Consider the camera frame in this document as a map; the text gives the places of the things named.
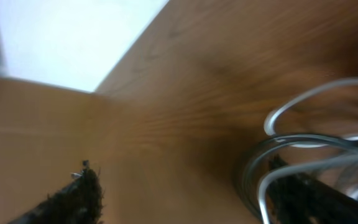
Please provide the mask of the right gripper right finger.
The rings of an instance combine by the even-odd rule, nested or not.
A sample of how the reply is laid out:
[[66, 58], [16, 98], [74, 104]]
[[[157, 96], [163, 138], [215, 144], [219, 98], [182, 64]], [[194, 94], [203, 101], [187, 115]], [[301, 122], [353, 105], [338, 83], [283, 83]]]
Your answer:
[[267, 194], [279, 223], [358, 223], [358, 201], [304, 172], [273, 180]]

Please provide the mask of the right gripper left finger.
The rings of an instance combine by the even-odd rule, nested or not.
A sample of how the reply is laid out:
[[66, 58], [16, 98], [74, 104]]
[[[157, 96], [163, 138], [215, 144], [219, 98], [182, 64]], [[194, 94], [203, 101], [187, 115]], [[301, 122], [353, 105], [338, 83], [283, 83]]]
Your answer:
[[73, 182], [36, 207], [11, 220], [9, 224], [99, 224], [102, 216], [103, 190], [99, 174], [82, 162], [80, 172], [72, 173]]

